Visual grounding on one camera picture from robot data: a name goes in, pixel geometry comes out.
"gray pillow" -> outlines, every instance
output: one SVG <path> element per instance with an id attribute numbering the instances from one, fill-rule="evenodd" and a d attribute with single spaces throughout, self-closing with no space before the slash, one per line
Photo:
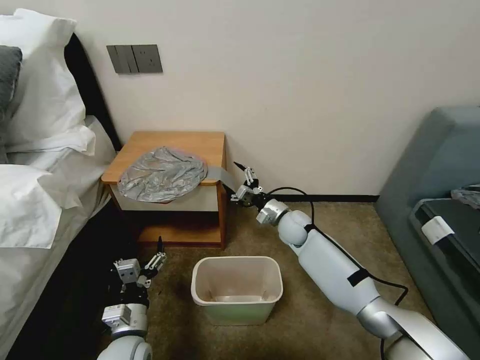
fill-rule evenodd
<path id="1" fill-rule="evenodd" d="M 14 98 L 22 63 L 22 50 L 0 45 L 0 164 L 7 164 L 5 152 L 9 104 Z"/>

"carpet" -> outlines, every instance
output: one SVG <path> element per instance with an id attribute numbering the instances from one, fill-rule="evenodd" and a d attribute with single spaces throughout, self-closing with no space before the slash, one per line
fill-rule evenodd
<path id="1" fill-rule="evenodd" d="M 292 209 L 310 214 L 308 203 Z M 351 314 L 335 308 L 298 263 L 297 256 L 278 238 L 277 229 L 256 222 L 256 210 L 231 206 L 227 218 L 227 247 L 166 249 L 167 261 L 149 289 L 149 329 L 146 340 L 153 358 L 160 359 L 379 359 L 380 340 Z M 407 285 L 401 306 L 432 319 L 387 230 L 371 203 L 319 202 L 315 223 L 336 239 L 379 278 Z M 155 249 L 144 248 L 148 260 Z M 281 269 L 283 297 L 260 326 L 212 326 L 190 294 L 192 269 L 209 256 L 263 255 Z M 392 303 L 401 290 L 378 284 Z"/>

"white pillow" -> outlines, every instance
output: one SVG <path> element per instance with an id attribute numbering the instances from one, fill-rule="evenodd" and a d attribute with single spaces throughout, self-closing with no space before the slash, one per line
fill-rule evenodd
<path id="1" fill-rule="evenodd" d="M 85 127 L 85 106 L 64 58 L 75 25 L 74 20 L 26 9 L 0 16 L 0 44 L 23 53 L 7 152 L 59 150 L 59 144 L 85 151 L 95 138 Z M 72 129 L 80 128 L 83 134 L 72 136 Z"/>

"wooden tabletop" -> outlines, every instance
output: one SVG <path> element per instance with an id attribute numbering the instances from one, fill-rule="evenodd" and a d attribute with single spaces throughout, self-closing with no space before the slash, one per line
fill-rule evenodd
<path id="1" fill-rule="evenodd" d="M 225 134 L 218 131 L 135 131 L 116 155 L 101 180 L 116 184 L 124 171 L 141 155 L 167 146 L 198 156 L 208 166 L 225 165 Z M 200 185 L 216 185 L 217 180 L 205 179 Z"/>

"gray sofa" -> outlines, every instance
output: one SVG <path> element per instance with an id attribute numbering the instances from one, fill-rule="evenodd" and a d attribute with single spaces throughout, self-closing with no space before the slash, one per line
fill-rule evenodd
<path id="1" fill-rule="evenodd" d="M 409 215 L 421 199 L 477 183 L 480 107 L 441 107 L 424 119 L 375 204 L 435 321 L 471 359 L 480 353 L 480 304 L 456 291 Z"/>

